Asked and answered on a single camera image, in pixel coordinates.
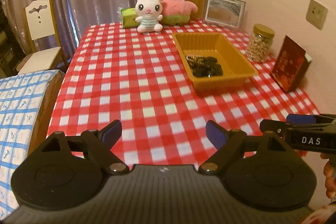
wall outlet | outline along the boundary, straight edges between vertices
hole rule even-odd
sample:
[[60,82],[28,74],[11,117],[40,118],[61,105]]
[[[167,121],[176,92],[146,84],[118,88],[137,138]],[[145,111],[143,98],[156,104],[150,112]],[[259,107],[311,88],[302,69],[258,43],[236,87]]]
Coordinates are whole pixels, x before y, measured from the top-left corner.
[[315,0],[310,0],[306,20],[317,29],[322,30],[327,18],[328,9]]

jar of nuts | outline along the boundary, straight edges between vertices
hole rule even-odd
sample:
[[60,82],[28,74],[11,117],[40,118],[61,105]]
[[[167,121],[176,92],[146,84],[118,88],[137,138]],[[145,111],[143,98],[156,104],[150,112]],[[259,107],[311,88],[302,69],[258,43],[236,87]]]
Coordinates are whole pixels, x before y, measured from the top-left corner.
[[246,56],[250,61],[265,62],[272,46],[274,31],[262,24],[255,24],[246,48]]

green tissue package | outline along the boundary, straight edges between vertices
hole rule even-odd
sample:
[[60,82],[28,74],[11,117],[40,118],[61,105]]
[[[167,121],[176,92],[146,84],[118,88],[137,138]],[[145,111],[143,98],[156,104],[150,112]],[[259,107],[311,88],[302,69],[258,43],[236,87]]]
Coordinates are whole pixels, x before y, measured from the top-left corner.
[[135,8],[127,8],[121,10],[121,15],[123,18],[123,28],[134,28],[140,25],[139,22],[136,22],[137,14]]

pink starfish plush toy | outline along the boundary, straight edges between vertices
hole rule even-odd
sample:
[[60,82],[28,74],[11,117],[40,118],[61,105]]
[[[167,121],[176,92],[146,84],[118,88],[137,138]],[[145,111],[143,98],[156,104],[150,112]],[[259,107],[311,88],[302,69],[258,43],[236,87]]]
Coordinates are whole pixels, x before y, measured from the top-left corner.
[[162,23],[167,25],[186,24],[190,19],[191,12],[197,12],[196,4],[186,0],[163,0]]

framed picture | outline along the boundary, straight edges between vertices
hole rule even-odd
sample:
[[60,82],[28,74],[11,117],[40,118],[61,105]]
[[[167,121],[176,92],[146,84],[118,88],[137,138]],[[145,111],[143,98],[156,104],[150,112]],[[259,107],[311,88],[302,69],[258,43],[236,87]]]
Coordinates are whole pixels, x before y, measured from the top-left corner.
[[204,21],[207,23],[240,28],[245,2],[240,0],[205,0]]

